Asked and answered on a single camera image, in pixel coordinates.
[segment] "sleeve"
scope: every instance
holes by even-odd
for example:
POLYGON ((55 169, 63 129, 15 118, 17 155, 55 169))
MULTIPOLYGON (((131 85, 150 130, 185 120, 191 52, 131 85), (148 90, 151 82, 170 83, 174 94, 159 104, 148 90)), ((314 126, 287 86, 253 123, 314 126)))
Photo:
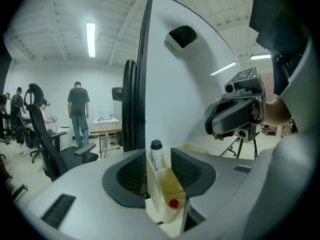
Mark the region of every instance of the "sleeve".
POLYGON ((85 90, 85 97, 84 97, 84 100, 85 100, 85 103, 90 102, 90 99, 89 99, 89 95, 88 95, 87 90, 85 90))
POLYGON ((282 92, 285 90, 285 88, 288 86, 289 82, 285 73, 280 68, 280 66, 278 66, 273 60, 272 60, 272 66, 273 66, 273 80, 274 80, 273 93, 275 95, 280 96, 282 92))
POLYGON ((41 113, 42 113, 42 117, 43 117, 43 119, 46 119, 45 112, 44 112, 43 110, 41 110, 41 113))
POLYGON ((72 103, 72 93, 71 93, 71 90, 69 91, 69 95, 68 95, 68 102, 72 103))

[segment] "white plastic panel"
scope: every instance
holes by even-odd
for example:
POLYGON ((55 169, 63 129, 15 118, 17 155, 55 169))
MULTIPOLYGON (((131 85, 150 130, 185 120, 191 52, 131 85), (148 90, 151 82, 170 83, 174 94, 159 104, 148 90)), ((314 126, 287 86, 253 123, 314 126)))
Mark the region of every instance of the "white plastic panel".
POLYGON ((146 148, 159 139, 165 148, 201 143, 205 150, 214 150, 215 141, 205 132, 204 113, 240 70, 226 42, 201 17, 173 0, 153 0, 146 66, 146 148), (184 25, 192 27, 198 38, 177 52, 165 37, 184 25), (231 63, 236 65, 211 76, 231 63))

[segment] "person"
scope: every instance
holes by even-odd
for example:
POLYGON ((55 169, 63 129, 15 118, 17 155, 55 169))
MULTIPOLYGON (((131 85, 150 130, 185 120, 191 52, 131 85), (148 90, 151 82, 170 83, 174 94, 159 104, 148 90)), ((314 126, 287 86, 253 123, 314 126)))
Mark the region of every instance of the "person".
POLYGON ((81 87, 80 82, 77 81, 74 83, 74 88, 70 90, 67 101, 69 118, 72 120, 76 144, 80 149, 89 144, 87 119, 89 118, 90 102, 88 92, 81 87), (81 129, 83 140, 81 139, 79 128, 81 129))
MULTIPOLYGON (((44 121, 44 125, 45 125, 46 132, 48 133, 49 136, 51 136, 52 134, 54 134, 54 132, 53 132, 51 129, 48 128, 48 125, 49 125, 49 124, 52 124, 52 123, 55 123, 55 122, 56 122, 56 119, 54 119, 54 118, 47 118, 47 117, 46 117, 46 115, 45 115, 45 110, 46 110, 47 106, 48 106, 48 102, 47 102, 47 100, 44 98, 44 99, 42 100, 42 104, 41 104, 41 106, 40 106, 40 111, 41 111, 41 113, 42 113, 42 117, 43 117, 43 121, 44 121)), ((31 123, 29 123, 29 124, 27 125, 27 127, 28 127, 29 129, 31 129, 31 130, 34 131, 33 125, 32 125, 31 123)))
POLYGON ((10 107, 13 108, 14 106, 19 108, 19 115, 21 116, 21 109, 24 114, 26 114, 25 106, 24 106, 24 99, 21 97, 22 88, 18 87, 16 89, 16 94, 13 95, 10 102, 10 107))
POLYGON ((10 100, 10 93, 0 95, 0 141, 5 141, 4 114, 7 115, 7 100, 10 100))
MULTIPOLYGON (((249 27, 258 32, 256 42, 269 50, 272 60, 275 100, 266 103, 264 123, 283 126, 290 121, 291 114, 280 95, 304 53, 309 32, 285 0, 253 0, 249 27)), ((257 106, 251 114, 256 118, 258 112, 257 106)))
POLYGON ((23 114, 26 114, 26 110, 24 107, 24 99, 21 97, 22 94, 22 88, 18 87, 16 89, 16 94, 13 95, 13 97, 11 98, 11 102, 10 102, 10 123, 11 123, 11 129, 14 130, 15 134, 16 134, 16 139, 18 144, 23 144, 24 142, 22 140, 24 140, 23 135, 21 134, 20 136, 17 136, 17 128, 18 128, 18 117, 22 117, 21 114, 21 109, 23 114))

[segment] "table leg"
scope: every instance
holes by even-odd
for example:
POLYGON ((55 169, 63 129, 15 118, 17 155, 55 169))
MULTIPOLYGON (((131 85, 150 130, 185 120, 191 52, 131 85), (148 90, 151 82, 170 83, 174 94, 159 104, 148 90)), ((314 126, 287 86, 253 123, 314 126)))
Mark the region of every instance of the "table leg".
POLYGON ((99 153, 100 153, 100 158, 102 159, 102 150, 101 150, 101 133, 99 133, 99 153))

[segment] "ceiling light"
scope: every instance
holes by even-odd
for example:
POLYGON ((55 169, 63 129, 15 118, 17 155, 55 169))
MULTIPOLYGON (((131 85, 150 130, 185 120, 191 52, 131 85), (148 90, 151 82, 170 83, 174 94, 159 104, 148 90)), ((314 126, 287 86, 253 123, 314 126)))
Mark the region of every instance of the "ceiling light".
POLYGON ((216 74, 220 73, 221 71, 224 71, 224 70, 226 70, 226 69, 228 69, 228 68, 231 68, 231 67, 233 67, 234 65, 237 65, 237 63, 232 62, 232 63, 231 63, 231 64, 229 64, 228 66, 225 66, 225 67, 223 67, 223 68, 219 69, 218 71, 213 72, 213 73, 211 74, 211 76, 214 76, 214 75, 216 75, 216 74))
POLYGON ((270 54, 268 55, 254 55, 250 57, 251 60, 260 60, 260 59, 271 59, 270 54))
POLYGON ((95 49, 95 36, 96 36, 96 24, 87 23, 86 24, 86 43, 88 45, 89 57, 96 57, 95 49))

